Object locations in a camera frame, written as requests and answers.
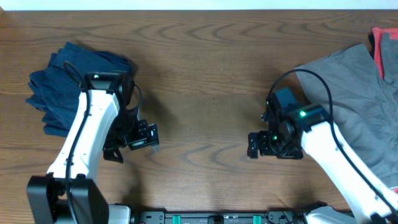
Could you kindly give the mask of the navy blue shorts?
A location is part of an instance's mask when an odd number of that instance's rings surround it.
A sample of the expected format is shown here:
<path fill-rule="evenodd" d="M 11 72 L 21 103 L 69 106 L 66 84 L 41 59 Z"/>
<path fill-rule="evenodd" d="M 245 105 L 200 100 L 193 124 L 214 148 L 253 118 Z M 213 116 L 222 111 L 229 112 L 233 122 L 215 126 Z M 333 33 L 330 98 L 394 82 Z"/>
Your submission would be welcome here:
<path fill-rule="evenodd" d="M 82 75 L 88 72 L 112 72 L 114 70 L 135 72 L 133 63 L 126 57 L 105 51 L 90 51 L 67 42 L 57 53 L 52 54 L 44 71 L 47 77 L 41 91 L 50 109 L 70 130 L 78 109 L 81 90 L 67 75 L 63 63 L 74 65 Z"/>

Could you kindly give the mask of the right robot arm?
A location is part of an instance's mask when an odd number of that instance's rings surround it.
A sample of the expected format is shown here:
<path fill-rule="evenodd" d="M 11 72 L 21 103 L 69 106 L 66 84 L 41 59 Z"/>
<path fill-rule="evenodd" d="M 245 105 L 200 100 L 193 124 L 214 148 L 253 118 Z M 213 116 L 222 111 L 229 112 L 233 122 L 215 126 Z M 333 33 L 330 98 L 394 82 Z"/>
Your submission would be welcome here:
<path fill-rule="evenodd" d="M 301 159 L 309 155 L 344 197 L 351 214 L 327 205 L 301 214 L 302 223 L 397 223 L 397 194 L 383 184 L 346 142 L 319 105 L 267 113 L 268 130 L 248 135 L 248 157 Z"/>

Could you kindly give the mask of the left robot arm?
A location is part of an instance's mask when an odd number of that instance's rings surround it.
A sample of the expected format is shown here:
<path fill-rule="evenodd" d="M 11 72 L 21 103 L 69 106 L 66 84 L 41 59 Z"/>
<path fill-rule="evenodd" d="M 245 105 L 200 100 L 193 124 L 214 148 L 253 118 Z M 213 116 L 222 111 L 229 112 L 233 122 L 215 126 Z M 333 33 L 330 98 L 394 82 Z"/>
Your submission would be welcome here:
<path fill-rule="evenodd" d="M 123 163 L 120 150 L 159 149 L 155 124 L 128 109 L 137 85 L 127 72 L 90 72 L 80 79 L 78 111 L 46 175 L 32 176 L 27 196 L 35 223 L 139 223 L 132 208 L 109 204 L 97 186 L 100 159 Z"/>

